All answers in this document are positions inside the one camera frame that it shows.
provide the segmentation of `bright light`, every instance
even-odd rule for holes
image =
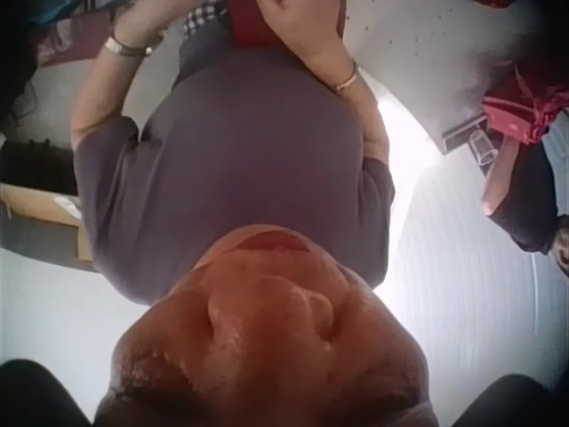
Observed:
[[[391,211],[389,241],[389,263],[391,263],[411,208],[415,187],[425,171],[436,165],[442,155],[427,132],[401,102],[367,73],[363,72],[363,75],[378,99],[378,108],[390,139],[389,168],[397,189]],[[376,294],[381,290],[381,296],[387,296],[385,293],[389,293],[390,288],[391,286],[387,286],[386,283],[378,288]]]

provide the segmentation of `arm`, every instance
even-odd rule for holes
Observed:
[[[354,70],[354,60],[339,38],[335,45],[330,46],[328,52],[318,57],[309,57],[304,63],[329,87],[347,82]],[[361,76],[358,76],[357,80],[341,91],[339,96],[352,109],[362,128],[364,156],[389,165],[389,137],[372,89]]]
[[[339,0],[257,0],[265,21],[288,48],[331,88],[354,72],[337,33]],[[362,77],[339,96],[350,106],[364,135],[366,157],[389,164],[389,137],[372,90]]]
[[[201,0],[139,0],[120,17],[116,40],[129,47],[147,47],[172,22],[198,6]],[[128,58],[103,48],[77,98],[71,118],[71,145],[109,120],[120,117],[124,100],[142,58]]]
[[[482,207],[486,216],[491,216],[496,212],[496,209],[508,195],[518,153],[519,142],[506,138],[486,177],[482,197]]]

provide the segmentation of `gold bracelet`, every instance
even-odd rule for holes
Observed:
[[[352,86],[356,82],[358,77],[359,77],[359,64],[354,61],[354,72],[352,73],[351,77],[348,79],[348,81],[346,83],[334,86],[334,88],[333,88],[334,91],[336,93],[344,92],[346,89],[348,89],[350,86]]]

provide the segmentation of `mouth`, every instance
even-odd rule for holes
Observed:
[[[294,236],[284,231],[267,231],[248,238],[239,244],[236,249],[253,251],[286,251],[311,253],[309,243],[303,238]]]

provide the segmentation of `silver bracelet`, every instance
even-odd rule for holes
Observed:
[[[105,47],[109,49],[112,53],[116,53],[120,56],[127,56],[129,58],[147,58],[164,40],[164,34],[157,37],[156,42],[149,47],[129,47],[118,40],[116,40],[115,35],[111,34],[105,43]]]

